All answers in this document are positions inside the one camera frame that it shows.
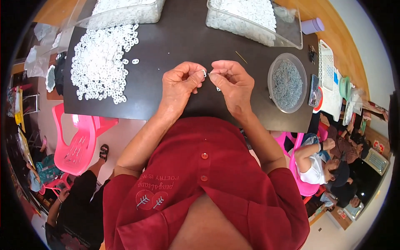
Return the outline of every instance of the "table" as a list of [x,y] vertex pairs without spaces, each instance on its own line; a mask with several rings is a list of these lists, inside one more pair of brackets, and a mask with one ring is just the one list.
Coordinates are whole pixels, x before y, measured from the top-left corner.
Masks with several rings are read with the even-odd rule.
[[[309,83],[311,74],[318,74],[318,62],[312,64],[308,55],[309,44],[315,48],[318,46],[317,35],[303,36],[302,50],[287,47],[269,48],[247,38],[207,27],[207,10],[206,0],[191,1],[190,4],[184,0],[168,0],[158,23],[139,26],[140,43],[125,53],[124,58],[130,61],[139,58],[140,63],[129,63],[125,66],[129,71],[124,91],[128,101],[118,105],[115,105],[111,98],[102,101],[78,101],[77,87],[73,86],[70,80],[71,57],[75,54],[74,46],[86,30],[75,27],[64,70],[65,113],[148,120],[160,103],[161,79],[164,72],[183,61],[197,62],[210,72],[213,61],[235,60],[255,79],[251,105],[263,126],[268,130],[307,132],[312,115],[312,107],[307,105],[309,94],[298,111],[285,114],[269,98],[267,75],[275,58],[288,52],[302,61]],[[248,64],[235,51],[239,52]],[[198,90],[198,94],[191,95],[182,116],[215,116],[238,125],[226,108],[222,92],[216,91],[208,78]]]

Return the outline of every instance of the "black sandal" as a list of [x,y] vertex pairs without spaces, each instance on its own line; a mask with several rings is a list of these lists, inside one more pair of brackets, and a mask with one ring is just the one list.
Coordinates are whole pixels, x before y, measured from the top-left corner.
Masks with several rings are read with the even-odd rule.
[[107,156],[108,156],[108,151],[109,151],[109,150],[110,150],[110,149],[109,149],[108,145],[107,145],[107,144],[103,144],[103,145],[100,147],[100,154],[99,154],[99,157],[102,158],[102,159],[104,159],[105,161],[107,161]]

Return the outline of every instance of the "pile of white plastic pieces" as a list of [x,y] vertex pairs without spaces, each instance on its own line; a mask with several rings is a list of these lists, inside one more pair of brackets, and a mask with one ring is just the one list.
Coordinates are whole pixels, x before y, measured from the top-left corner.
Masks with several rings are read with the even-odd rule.
[[[125,52],[139,43],[138,24],[127,24],[103,30],[87,30],[74,47],[71,80],[78,100],[85,98],[102,100],[107,97],[118,104],[126,102],[124,90],[128,70],[128,59],[122,59]],[[138,64],[139,59],[132,60]]]
[[103,14],[93,17],[83,26],[97,30],[133,23],[156,23],[160,19],[164,1],[165,0],[98,0],[93,9],[92,16],[100,13]]
[[[206,19],[208,27],[226,30],[264,45],[274,46],[275,35],[268,31],[276,31],[276,19],[270,0],[211,0],[210,5],[230,15],[208,10]],[[234,15],[252,21],[263,28]]]

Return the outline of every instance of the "gold stick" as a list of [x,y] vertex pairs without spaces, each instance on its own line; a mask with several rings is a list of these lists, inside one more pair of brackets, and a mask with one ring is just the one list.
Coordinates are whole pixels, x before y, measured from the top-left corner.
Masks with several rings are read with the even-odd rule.
[[238,56],[240,56],[240,58],[242,58],[242,60],[247,64],[246,60],[245,60],[237,51],[235,51],[235,52],[236,52],[236,54],[238,54]]

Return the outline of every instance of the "smartphone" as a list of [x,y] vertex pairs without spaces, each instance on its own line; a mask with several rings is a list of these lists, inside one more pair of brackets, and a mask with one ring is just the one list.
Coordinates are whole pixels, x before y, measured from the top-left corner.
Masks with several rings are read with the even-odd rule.
[[311,92],[310,92],[310,99],[308,100],[308,105],[312,107],[317,107],[317,93],[318,93],[318,85],[320,79],[316,75],[311,75]]

